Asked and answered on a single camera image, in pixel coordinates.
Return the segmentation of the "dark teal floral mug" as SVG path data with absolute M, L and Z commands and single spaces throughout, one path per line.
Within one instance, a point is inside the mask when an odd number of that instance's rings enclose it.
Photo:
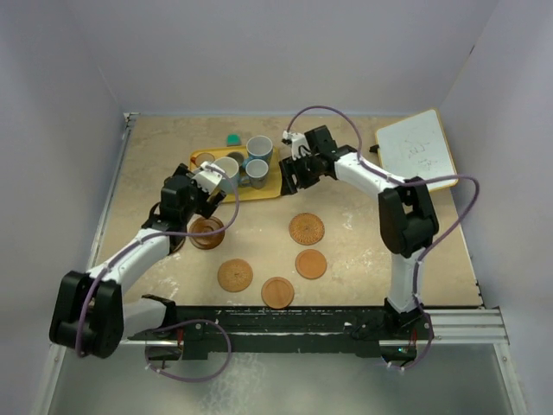
M 255 136 L 246 143 L 247 158 L 244 160 L 244 166 L 253 160 L 264 160 L 270 163 L 273 152 L 273 143 L 266 136 Z

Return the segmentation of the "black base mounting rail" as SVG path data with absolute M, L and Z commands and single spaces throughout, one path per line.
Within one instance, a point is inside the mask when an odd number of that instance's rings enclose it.
M 416 342 L 433 338 L 429 316 L 400 315 L 385 306 L 177 306 L 181 328 L 133 335 L 150 345 L 182 345 L 182 359 L 211 353 L 354 354 L 401 361 L 416 358 Z

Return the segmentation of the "small orange cup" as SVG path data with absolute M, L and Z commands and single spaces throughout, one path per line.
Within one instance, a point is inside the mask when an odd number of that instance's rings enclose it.
M 215 160 L 215 156 L 208 152 L 201 152 L 190 158 L 190 161 L 196 167 L 200 167 L 203 163 L 212 163 Z

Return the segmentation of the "dark ringed wooden coaster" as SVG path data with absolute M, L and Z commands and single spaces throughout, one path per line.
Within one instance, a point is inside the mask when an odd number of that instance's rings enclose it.
M 225 237 L 225 232 L 219 233 L 224 226 L 223 222 L 212 216 L 211 218 L 198 218 L 189 228 L 190 233 L 198 233 L 199 236 L 190 237 L 191 244 L 201 250 L 211 250 L 219 246 Z

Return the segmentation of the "plain orange wooden coaster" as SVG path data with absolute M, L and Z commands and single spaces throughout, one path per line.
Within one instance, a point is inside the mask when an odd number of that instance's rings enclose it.
M 327 260 L 321 252 L 307 249 L 297 255 L 295 266 L 300 276 L 306 279 L 317 279 L 326 272 Z

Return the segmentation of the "light blue mug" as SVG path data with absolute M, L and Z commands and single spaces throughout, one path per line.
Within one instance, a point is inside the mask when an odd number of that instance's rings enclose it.
M 223 156 L 216 159 L 214 164 L 226 174 L 226 178 L 223 178 L 219 185 L 220 188 L 227 194 L 232 194 L 235 189 L 238 189 L 239 184 L 238 162 L 231 157 Z

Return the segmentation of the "aluminium table edge rail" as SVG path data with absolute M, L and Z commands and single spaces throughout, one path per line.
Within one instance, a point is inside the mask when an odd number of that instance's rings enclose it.
M 140 112 L 126 112 L 124 114 L 124 132 L 122 135 L 122 143 L 119 149 L 118 158 L 116 160 L 116 165 L 114 173 L 111 179 L 111 184 L 108 188 L 108 193 L 105 199 L 105 204 L 102 210 L 101 215 L 99 216 L 99 223 L 92 240 L 92 248 L 90 251 L 89 258 L 87 260 L 86 269 L 93 268 L 96 264 L 96 260 L 99 256 L 99 251 L 101 248 L 102 240 L 104 238 L 105 227 L 108 221 L 108 216 L 111 208 L 111 203 L 113 196 L 115 194 L 116 186 L 118 185 L 118 178 L 120 176 L 121 168 L 124 162 L 125 153 L 134 130 L 137 119 L 140 117 Z

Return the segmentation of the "small whiteboard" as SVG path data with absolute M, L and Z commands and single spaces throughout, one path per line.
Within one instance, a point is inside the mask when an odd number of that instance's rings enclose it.
M 435 108 L 378 129 L 375 139 L 381 168 L 396 176 L 429 180 L 456 173 Z

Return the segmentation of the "small grey cup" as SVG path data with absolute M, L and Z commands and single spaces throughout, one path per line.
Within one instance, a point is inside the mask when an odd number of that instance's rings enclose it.
M 242 163 L 245 160 L 245 156 L 238 151 L 230 152 L 227 156 L 234 159 L 237 163 Z

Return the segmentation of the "green whiteboard eraser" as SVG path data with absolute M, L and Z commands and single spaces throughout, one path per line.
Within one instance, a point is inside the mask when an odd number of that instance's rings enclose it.
M 238 134 L 229 134 L 226 138 L 227 146 L 240 146 L 241 138 Z

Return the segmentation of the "blue grey mug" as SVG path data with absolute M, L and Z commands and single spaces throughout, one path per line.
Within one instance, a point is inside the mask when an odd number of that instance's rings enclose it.
M 264 188 L 269 176 L 269 164 L 262 159 L 251 159 L 245 165 L 245 173 L 239 179 L 242 187 Z

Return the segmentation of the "woven rattan coaster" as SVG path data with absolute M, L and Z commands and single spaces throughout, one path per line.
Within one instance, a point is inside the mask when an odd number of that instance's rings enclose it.
M 223 290 L 240 292 L 251 284 L 253 270 L 243 259 L 230 259 L 219 267 L 217 279 Z
M 301 213 L 290 221 L 289 235 L 296 243 L 311 246 L 322 240 L 325 226 L 315 214 Z

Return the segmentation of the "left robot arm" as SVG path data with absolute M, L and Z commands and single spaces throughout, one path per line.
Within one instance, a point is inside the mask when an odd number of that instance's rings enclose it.
M 124 304 L 123 297 L 146 271 L 189 238 L 193 216 L 213 214 L 226 196 L 221 187 L 226 178 L 214 163 L 203 163 L 194 171 L 179 165 L 125 247 L 88 271 L 70 271 L 62 278 L 50 341 L 73 349 L 79 357 L 107 358 L 121 341 L 146 330 L 159 339 L 174 335 L 178 319 L 173 302 L 148 295 Z

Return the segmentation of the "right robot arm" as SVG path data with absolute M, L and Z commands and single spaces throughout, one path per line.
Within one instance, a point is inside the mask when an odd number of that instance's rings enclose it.
M 305 133 L 285 131 L 282 142 L 291 149 L 291 155 L 279 162 L 282 195 L 310 188 L 328 176 L 377 201 L 380 237 L 391 253 L 384 326 L 390 336 L 404 338 L 423 313 L 423 253 L 439 230 L 427 186 L 418 177 L 404 179 L 377 167 L 348 144 L 339 146 L 325 125 Z

